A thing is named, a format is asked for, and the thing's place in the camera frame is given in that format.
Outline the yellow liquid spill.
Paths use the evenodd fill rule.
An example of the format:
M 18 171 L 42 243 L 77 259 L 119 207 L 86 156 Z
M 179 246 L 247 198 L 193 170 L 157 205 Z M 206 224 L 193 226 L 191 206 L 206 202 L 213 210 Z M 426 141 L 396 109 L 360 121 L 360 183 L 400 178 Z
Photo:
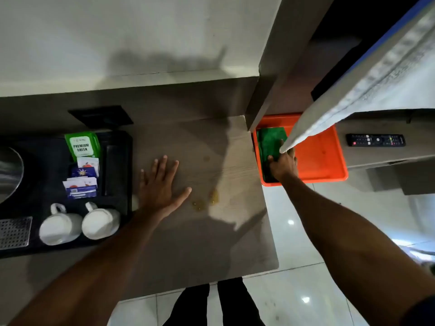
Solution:
M 195 198 L 192 200 L 191 205 L 192 208 L 197 211 L 205 211 L 209 207 L 214 206 L 219 203 L 219 193 L 217 189 L 213 189 L 210 191 L 207 198 Z

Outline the green cleaning cloth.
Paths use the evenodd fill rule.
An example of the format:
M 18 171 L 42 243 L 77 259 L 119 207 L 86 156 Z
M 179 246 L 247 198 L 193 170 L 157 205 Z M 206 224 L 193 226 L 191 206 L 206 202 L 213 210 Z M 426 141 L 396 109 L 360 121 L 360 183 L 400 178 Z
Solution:
M 261 164 L 268 164 L 268 157 L 275 161 L 280 157 L 281 141 L 287 139 L 284 127 L 261 128 L 257 130 L 258 148 Z

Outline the person's dark right sleeve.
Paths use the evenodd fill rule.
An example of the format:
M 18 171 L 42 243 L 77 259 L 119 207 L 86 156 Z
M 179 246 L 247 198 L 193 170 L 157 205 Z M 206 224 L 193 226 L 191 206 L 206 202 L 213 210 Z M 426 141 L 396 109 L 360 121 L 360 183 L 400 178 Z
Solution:
M 435 326 L 435 295 L 411 307 L 401 319 L 400 326 Z

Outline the white ceramic cup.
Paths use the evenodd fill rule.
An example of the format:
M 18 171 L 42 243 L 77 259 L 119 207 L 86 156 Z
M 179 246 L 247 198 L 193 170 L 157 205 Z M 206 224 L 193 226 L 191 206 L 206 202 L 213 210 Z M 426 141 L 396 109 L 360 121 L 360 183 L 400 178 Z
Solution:
M 46 218 L 39 228 L 39 239 L 47 246 L 57 246 L 76 240 L 82 233 L 83 217 L 79 214 L 68 213 L 66 207 L 60 203 L 50 206 L 51 215 Z
M 93 202 L 85 204 L 88 213 L 82 222 L 82 233 L 90 240 L 114 235 L 121 223 L 121 214 L 115 209 L 99 208 Z

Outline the grey side desk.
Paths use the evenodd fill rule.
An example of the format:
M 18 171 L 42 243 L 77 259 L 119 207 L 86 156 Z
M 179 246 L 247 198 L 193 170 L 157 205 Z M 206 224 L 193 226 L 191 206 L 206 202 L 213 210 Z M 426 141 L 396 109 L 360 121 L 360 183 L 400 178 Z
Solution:
M 435 194 L 435 109 L 355 113 L 336 125 L 349 170 L 375 169 L 375 191 L 401 188 L 407 196 Z M 346 134 L 402 134 L 405 147 L 349 147 Z

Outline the person's leg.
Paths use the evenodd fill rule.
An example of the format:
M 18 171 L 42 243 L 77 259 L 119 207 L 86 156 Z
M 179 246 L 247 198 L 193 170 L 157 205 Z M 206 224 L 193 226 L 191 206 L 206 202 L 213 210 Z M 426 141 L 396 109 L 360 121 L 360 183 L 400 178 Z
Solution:
M 209 292 L 208 283 L 186 288 L 163 326 L 207 326 Z
M 265 326 L 242 277 L 217 283 L 223 326 Z

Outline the green tea packet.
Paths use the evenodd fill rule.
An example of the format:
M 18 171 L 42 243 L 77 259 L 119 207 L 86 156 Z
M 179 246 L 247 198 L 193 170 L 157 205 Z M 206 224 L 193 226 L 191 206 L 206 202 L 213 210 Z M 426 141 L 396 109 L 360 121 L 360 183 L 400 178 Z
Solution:
M 64 135 L 64 138 L 74 162 L 79 157 L 99 158 L 101 156 L 101 146 L 95 132 L 68 133 Z

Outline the person's left forearm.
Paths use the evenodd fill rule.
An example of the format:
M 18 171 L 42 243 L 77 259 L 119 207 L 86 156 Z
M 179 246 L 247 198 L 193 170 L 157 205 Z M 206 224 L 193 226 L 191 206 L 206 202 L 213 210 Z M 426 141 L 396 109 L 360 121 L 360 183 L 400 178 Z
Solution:
M 163 210 L 135 216 L 119 233 L 62 273 L 8 326 L 107 326 Z

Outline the orange plastic tray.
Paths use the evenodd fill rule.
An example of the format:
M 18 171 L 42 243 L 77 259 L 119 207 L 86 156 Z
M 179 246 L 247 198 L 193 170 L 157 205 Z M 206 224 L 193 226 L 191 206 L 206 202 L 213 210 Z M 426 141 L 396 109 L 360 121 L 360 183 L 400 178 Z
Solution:
M 264 180 L 257 130 L 283 127 L 288 135 L 301 115 L 301 113 L 265 115 L 253 132 L 252 139 L 258 172 L 264 187 L 280 186 L 280 183 Z M 348 178 L 348 170 L 335 125 L 317 135 L 307 137 L 295 147 L 295 155 L 298 160 L 299 177 L 306 184 L 339 182 Z

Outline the person's right forearm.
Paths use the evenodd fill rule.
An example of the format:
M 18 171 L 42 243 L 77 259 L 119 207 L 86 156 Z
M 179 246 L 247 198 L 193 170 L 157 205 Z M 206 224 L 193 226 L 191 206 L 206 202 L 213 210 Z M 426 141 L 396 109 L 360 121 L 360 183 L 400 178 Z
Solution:
M 435 277 L 367 219 L 300 179 L 282 186 L 335 283 L 369 325 L 400 326 L 411 307 L 435 295 Z

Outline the black remote control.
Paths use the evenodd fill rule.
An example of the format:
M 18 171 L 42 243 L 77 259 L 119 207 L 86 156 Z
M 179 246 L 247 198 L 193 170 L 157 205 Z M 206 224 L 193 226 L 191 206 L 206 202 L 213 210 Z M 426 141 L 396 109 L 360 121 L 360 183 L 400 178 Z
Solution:
M 349 147 L 405 147 L 405 137 L 401 134 L 345 134 Z

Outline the black wall socket plate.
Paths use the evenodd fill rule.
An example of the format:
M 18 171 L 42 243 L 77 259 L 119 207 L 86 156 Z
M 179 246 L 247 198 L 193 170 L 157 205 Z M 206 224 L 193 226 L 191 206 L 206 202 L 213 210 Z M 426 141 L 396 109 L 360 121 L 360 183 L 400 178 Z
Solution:
M 118 130 L 134 122 L 121 105 L 70 109 L 68 113 L 90 129 Z

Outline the perforated metal grate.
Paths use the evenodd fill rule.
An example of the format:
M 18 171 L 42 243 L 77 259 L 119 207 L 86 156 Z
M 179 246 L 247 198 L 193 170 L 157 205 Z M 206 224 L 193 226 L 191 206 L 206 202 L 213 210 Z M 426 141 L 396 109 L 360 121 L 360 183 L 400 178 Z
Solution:
M 33 218 L 0 219 L 0 251 L 27 247 Z

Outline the black serving tray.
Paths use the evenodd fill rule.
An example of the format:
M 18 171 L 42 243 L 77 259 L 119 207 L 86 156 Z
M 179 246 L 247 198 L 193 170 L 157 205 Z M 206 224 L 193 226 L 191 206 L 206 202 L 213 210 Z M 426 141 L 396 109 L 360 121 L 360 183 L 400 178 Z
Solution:
M 69 213 L 85 216 L 86 202 L 115 209 L 121 214 L 120 227 L 132 217 L 133 139 L 124 131 L 98 132 L 101 145 L 100 175 L 93 198 L 69 199 L 63 181 L 74 165 L 64 135 L 0 136 L 0 144 L 14 148 L 30 172 L 9 199 L 0 203 L 0 219 L 32 217 L 26 247 L 0 249 L 0 259 L 56 250 L 95 246 L 103 240 L 90 240 L 81 234 L 72 242 L 48 246 L 39 239 L 39 228 L 50 215 L 53 203 L 63 204 Z

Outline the grey panel with blue edge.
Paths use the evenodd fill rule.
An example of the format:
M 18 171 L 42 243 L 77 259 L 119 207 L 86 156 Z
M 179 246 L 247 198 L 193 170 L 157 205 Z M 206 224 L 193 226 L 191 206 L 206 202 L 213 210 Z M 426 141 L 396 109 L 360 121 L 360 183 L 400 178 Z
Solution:
M 435 109 L 435 0 L 419 0 L 315 100 L 280 153 L 353 113 Z

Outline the person's right leg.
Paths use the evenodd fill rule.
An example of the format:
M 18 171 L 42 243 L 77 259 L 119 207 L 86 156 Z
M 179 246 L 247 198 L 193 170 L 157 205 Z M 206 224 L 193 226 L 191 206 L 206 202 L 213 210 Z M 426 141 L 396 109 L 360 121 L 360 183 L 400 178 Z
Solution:
M 265 326 L 242 277 L 217 283 L 223 326 Z

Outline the white sachet with red print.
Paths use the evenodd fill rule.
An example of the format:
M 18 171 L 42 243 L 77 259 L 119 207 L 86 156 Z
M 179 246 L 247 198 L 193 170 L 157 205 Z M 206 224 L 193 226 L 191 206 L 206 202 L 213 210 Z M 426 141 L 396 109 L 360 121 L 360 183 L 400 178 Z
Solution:
M 95 177 L 97 178 L 99 177 L 99 170 L 100 170 L 99 158 L 79 156 L 77 157 L 77 166 L 80 169 L 93 168 L 95 171 Z

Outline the person's left leg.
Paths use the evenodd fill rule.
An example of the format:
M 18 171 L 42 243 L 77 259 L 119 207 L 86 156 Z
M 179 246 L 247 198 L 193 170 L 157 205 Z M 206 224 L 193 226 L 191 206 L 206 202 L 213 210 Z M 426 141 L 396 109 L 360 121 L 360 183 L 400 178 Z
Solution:
M 207 326 L 209 292 L 208 283 L 186 288 L 163 326 Z

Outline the person's right hand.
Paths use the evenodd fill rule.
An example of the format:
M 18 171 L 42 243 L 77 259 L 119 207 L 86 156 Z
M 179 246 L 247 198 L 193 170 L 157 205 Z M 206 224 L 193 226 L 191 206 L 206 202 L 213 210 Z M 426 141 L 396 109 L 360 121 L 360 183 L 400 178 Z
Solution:
M 288 180 L 297 180 L 297 158 L 295 148 L 290 148 L 287 152 L 280 154 L 278 165 L 276 167 L 269 167 L 272 176 L 280 183 L 284 184 Z

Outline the steel kettle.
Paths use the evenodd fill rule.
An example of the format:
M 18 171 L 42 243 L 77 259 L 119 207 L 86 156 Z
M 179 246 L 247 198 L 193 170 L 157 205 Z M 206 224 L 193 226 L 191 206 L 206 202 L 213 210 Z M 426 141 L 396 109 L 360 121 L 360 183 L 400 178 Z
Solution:
M 0 146 L 0 204 L 17 191 L 24 177 L 24 160 L 9 146 Z

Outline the grey cabinet column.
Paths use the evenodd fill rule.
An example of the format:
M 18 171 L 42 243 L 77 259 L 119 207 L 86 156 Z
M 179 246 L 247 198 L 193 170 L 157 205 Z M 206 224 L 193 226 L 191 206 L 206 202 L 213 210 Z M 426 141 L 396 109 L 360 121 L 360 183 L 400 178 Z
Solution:
M 253 133 L 295 67 L 334 0 L 281 0 L 259 63 L 244 117 Z

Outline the white and blue sachet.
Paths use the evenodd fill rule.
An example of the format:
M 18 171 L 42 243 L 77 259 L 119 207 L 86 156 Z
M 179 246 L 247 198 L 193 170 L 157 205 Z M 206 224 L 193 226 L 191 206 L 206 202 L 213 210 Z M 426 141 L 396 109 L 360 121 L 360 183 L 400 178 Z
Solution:
M 96 177 L 75 177 L 63 181 L 68 199 L 94 198 L 97 196 Z

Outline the person's left hand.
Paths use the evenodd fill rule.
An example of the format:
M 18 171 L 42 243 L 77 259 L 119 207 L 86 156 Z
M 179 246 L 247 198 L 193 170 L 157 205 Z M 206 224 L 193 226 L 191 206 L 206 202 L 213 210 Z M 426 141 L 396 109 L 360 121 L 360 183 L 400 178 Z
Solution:
M 171 167 L 168 166 L 167 161 L 165 180 L 157 182 L 157 167 L 160 159 L 154 159 L 150 172 L 146 173 L 147 186 L 142 192 L 138 191 L 139 204 L 137 209 L 138 215 L 159 221 L 170 215 L 171 199 L 177 197 L 185 189 L 176 196 L 173 194 L 173 181 L 179 166 L 178 160 L 175 160 Z

